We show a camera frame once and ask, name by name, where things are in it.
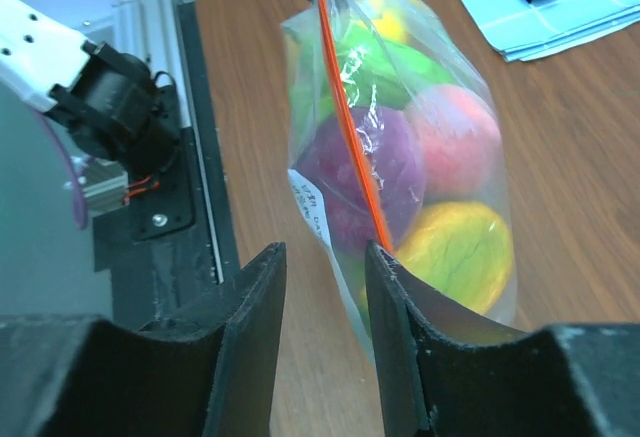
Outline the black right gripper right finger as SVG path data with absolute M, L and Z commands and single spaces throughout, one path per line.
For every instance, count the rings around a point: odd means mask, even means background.
M 635 436 L 639 328 L 523 332 L 421 282 L 370 243 L 365 278 L 389 436 Z

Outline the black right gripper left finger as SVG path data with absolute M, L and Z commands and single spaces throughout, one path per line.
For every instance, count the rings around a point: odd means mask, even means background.
M 137 331 L 91 314 L 1 320 L 5 436 L 266 436 L 287 277 L 273 243 Z

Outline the clear zip top bag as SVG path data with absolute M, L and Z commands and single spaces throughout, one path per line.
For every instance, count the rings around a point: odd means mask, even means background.
M 450 84 L 471 90 L 499 119 L 489 88 L 451 41 L 438 16 L 421 0 L 389 0 L 402 12 L 410 34 L 406 45 L 451 72 Z M 511 229 L 502 147 L 487 183 L 466 197 L 427 196 L 424 155 L 412 125 L 401 110 L 370 104 L 351 107 L 342 86 L 335 43 L 352 24 L 382 37 L 358 0 L 313 0 L 309 9 L 286 20 L 289 91 L 297 75 L 304 37 L 319 37 L 333 112 L 323 119 L 296 117 L 290 105 L 288 180 L 310 230 L 331 261 L 343 305 L 366 353 L 372 352 L 365 283 L 366 246 L 385 235 L 392 253 L 411 232 L 421 210 L 449 201 L 478 201 L 500 214 Z M 516 307 L 516 265 L 506 288 L 484 317 L 510 323 Z

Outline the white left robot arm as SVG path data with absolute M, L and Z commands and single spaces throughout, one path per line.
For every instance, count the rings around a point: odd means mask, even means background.
M 148 63 L 22 0 L 1 0 L 1 82 L 68 128 L 86 153 L 136 176 L 153 175 L 174 158 L 175 138 L 155 115 L 160 91 Z

